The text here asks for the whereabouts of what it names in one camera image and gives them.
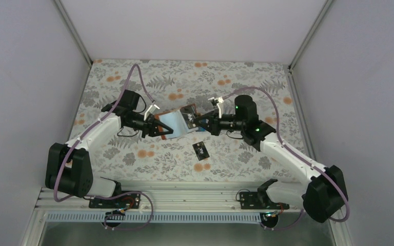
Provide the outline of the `brown leather card holder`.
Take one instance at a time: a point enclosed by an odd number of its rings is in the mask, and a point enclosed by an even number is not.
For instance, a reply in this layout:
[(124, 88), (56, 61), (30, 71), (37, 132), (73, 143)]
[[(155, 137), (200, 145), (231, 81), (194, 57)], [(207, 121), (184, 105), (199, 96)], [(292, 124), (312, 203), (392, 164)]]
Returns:
[(192, 130), (186, 129), (185, 124), (184, 124), (185, 123), (184, 119), (180, 113), (180, 109), (157, 114), (155, 116), (159, 116), (160, 120), (162, 122), (166, 123), (168, 126), (170, 126), (174, 129), (174, 133), (161, 136), (162, 140), (181, 138), (181, 137), (184, 137), (185, 135), (187, 135), (188, 133), (192, 133), (192, 132), (197, 131), (197, 129), (198, 129), (198, 126), (196, 126), (196, 128), (192, 129)]

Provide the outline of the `black VIP credit card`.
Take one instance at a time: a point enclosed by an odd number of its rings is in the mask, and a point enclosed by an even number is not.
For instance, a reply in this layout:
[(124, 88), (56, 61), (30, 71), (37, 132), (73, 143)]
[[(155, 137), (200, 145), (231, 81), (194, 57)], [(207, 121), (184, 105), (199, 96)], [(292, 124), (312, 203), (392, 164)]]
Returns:
[(192, 147), (199, 161), (210, 157), (203, 141), (193, 144)]

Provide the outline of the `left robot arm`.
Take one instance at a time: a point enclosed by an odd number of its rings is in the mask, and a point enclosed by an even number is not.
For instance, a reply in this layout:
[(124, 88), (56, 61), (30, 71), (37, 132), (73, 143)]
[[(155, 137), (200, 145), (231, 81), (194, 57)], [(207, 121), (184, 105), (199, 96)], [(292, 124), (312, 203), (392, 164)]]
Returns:
[(55, 201), (64, 201), (58, 197), (59, 192), (65, 193), (66, 198), (112, 199), (117, 194), (117, 181), (94, 176), (92, 154), (124, 127), (139, 131), (142, 138), (174, 132), (152, 114), (157, 105), (152, 104), (144, 114), (136, 112), (139, 98), (138, 93), (125, 90), (116, 101), (102, 108), (98, 118), (83, 133), (66, 143), (54, 143), (50, 147), (45, 185), (53, 190)]

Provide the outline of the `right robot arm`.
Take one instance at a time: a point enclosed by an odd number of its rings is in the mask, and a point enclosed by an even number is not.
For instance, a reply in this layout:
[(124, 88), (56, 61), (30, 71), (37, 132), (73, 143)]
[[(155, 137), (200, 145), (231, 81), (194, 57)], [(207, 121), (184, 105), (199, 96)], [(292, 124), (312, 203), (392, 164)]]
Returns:
[(222, 98), (211, 98), (215, 109), (197, 117), (194, 123), (211, 135), (221, 131), (239, 131), (242, 140), (258, 152), (273, 158), (288, 169), (297, 183), (270, 179), (258, 187), (258, 200), (285, 203), (305, 210), (316, 222), (323, 223), (348, 203), (343, 172), (336, 166), (326, 167), (292, 145), (278, 131), (259, 119), (257, 105), (249, 95), (234, 99), (234, 114), (224, 114)]

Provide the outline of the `floral patterned table mat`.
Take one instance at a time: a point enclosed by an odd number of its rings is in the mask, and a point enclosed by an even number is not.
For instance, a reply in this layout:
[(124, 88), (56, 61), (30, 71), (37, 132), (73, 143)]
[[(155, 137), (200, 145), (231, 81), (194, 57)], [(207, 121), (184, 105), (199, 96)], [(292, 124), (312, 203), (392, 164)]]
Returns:
[[(252, 96), (261, 120), (280, 126), (282, 138), (305, 151), (283, 64), (214, 61), (97, 59), (93, 62), (71, 132), (81, 134), (101, 108), (117, 99), (126, 78), (129, 90), (151, 99), (161, 112), (194, 104), (199, 113), (212, 109), (211, 97), (236, 89)], [(199, 161), (192, 147), (203, 141), (209, 158)], [(273, 158), (240, 140), (239, 133), (212, 136), (193, 132), (181, 138), (141, 138), (130, 128), (92, 154), (95, 175), (115, 180), (294, 182), (291, 172)]]

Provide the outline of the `aluminium rail frame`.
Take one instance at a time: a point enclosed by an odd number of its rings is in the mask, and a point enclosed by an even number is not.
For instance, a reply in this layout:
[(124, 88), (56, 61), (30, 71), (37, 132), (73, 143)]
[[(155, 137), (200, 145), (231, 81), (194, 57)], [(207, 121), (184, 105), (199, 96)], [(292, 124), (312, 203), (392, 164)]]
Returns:
[[(209, 182), (209, 181), (121, 181), (125, 191), (145, 193), (154, 205), (155, 212), (241, 212), (236, 193), (241, 189), (251, 191), (263, 184), (254, 182)], [(55, 202), (53, 191), (42, 188), (35, 204), (36, 210), (88, 211), (89, 201), (68, 198)]]

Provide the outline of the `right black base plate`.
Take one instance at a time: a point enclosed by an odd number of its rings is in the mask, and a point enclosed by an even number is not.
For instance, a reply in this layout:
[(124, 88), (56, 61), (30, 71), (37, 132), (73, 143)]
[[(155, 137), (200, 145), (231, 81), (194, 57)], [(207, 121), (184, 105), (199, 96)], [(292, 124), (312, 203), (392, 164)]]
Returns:
[(272, 202), (268, 197), (259, 198), (258, 192), (241, 191), (237, 197), (242, 210), (288, 210), (290, 205)]

